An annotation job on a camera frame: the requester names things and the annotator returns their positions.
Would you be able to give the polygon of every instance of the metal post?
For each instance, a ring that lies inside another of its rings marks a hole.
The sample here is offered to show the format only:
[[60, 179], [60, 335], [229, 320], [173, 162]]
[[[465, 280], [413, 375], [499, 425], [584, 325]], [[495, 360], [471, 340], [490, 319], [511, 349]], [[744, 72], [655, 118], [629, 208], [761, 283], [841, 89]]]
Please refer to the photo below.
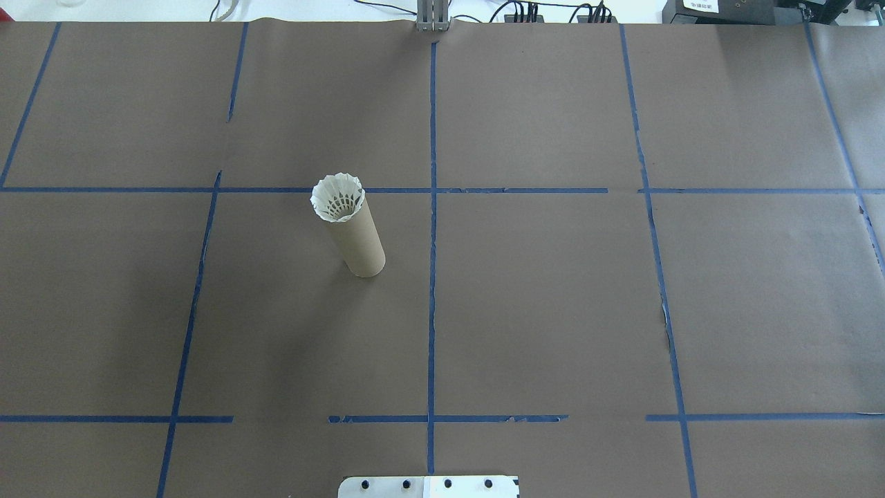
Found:
[[449, 24], [448, 0], [418, 0], [416, 26], [419, 31], [445, 31]]

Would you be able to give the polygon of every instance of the white metal bracket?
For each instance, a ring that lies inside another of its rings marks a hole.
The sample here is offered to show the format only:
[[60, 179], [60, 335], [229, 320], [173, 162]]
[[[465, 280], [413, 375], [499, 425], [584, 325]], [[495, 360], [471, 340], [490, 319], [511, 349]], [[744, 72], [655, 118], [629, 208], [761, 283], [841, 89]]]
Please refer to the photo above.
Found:
[[418, 0], [419, 31], [447, 31], [450, 23], [449, 0]]
[[515, 476], [346, 478], [338, 498], [519, 498]]

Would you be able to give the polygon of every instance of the cable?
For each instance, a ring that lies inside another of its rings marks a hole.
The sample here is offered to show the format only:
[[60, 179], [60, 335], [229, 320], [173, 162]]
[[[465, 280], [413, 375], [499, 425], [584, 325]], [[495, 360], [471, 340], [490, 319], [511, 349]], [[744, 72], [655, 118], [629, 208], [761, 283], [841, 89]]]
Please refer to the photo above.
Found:
[[209, 22], [212, 22], [212, 18], [215, 17], [215, 11], [219, 9], [221, 5], [221, 0], [215, 3], [215, 8], [212, 9], [212, 12], [209, 14]]
[[410, 10], [408, 10], [408, 9], [404, 9], [403, 7], [397, 7], [396, 5], [390, 5], [390, 4], [376, 4], [375, 2], [367, 2], [366, 0], [353, 0], [353, 1], [356, 2], [357, 4], [374, 5], [374, 6], [376, 6], [376, 7], [389, 7], [389, 8], [391, 8], [391, 9], [397, 9], [398, 11], [402, 11], [402, 12], [405, 12], [405, 13], [407, 13], [407, 14], [411, 14], [411, 15], [413, 15], [413, 16], [417, 16], [417, 15], [418, 15], [417, 12], [412, 12], [412, 11], [410, 11]]
[[457, 19], [457, 18], [468, 18], [468, 19], [473, 19], [476, 22], [482, 23], [481, 20], [476, 19], [474, 16], [468, 16], [467, 14], [459, 14], [457, 16], [452, 16], [452, 19]]
[[577, 8], [574, 9], [574, 12], [572, 12], [572, 17], [568, 18], [568, 22], [571, 23], [571, 22], [574, 20], [574, 17], [578, 15], [578, 11], [579, 11], [580, 9], [585, 8], [585, 7], [589, 10], [589, 12], [587, 13], [587, 16], [588, 16], [588, 17], [589, 17], [589, 16], [592, 16], [592, 15], [593, 15], [593, 5], [590, 5], [590, 4], [580, 4], [580, 5], [577, 6]]
[[239, 4], [240, 4], [240, 0], [231, 0], [231, 2], [230, 2], [230, 8], [227, 9], [227, 12], [225, 12], [225, 13], [219, 15], [217, 18], [215, 18], [215, 21], [218, 22], [218, 21], [222, 21], [222, 20], [225, 20], [225, 19], [229, 18], [230, 15], [233, 14], [234, 11], [236, 10], [236, 6], [239, 5]]
[[[517, 2], [517, 0], [507, 0], [506, 2], [504, 2], [503, 4], [501, 4], [500, 7], [497, 8], [497, 10], [495, 11], [494, 14], [492, 14], [492, 17], [491, 17], [491, 19], [489, 19], [489, 22], [495, 22], [495, 17], [496, 17], [496, 16], [498, 15], [498, 13], [500, 13], [500, 12], [504, 9], [504, 7], [506, 7], [508, 4], [516, 4], [516, 5], [519, 7], [520, 16], [525, 15], [525, 11], [522, 10], [522, 2]], [[513, 8], [513, 20], [516, 20], [516, 7]]]

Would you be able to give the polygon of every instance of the white shuttlecock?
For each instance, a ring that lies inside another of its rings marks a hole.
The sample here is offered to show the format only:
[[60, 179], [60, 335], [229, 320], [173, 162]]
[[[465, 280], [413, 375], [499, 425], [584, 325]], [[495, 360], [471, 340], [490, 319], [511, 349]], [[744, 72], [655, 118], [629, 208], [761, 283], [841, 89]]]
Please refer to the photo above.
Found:
[[317, 216], [326, 222], [344, 223], [363, 207], [366, 192], [356, 176], [347, 173], [327, 175], [311, 193], [311, 204]]

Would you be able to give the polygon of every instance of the white surface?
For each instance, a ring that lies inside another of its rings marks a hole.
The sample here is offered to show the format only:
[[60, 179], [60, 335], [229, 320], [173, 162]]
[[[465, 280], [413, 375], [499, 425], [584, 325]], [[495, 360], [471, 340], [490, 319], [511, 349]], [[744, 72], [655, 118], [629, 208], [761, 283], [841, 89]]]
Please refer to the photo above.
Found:
[[[414, 11], [415, 0], [378, 0]], [[488, 21], [504, 0], [453, 0], [450, 14], [469, 14]], [[608, 0], [605, 4], [622, 23], [659, 23], [666, 0]], [[221, 0], [223, 13], [231, 0]], [[581, 1], [551, 1], [553, 4], [581, 4]], [[215, 0], [86, 0], [75, 7], [64, 7], [56, 0], [0, 0], [15, 20], [80, 20], [80, 21], [199, 21], [208, 20]], [[566, 22], [572, 10], [541, 6], [539, 13], [546, 22]], [[351, 0], [241, 0], [228, 21], [254, 20], [270, 17], [284, 20], [390, 20], [408, 19], [408, 14], [392, 9], [360, 5]], [[838, 20], [843, 25], [876, 25], [871, 12], [849, 9]]]
[[[408, 489], [403, 489], [403, 481], [409, 480]], [[445, 481], [451, 487], [445, 487]], [[485, 487], [486, 479], [492, 487]], [[395, 478], [347, 478], [338, 487], [338, 498], [517, 498], [518, 477], [514, 476], [421, 476]], [[363, 489], [362, 482], [369, 482]]]

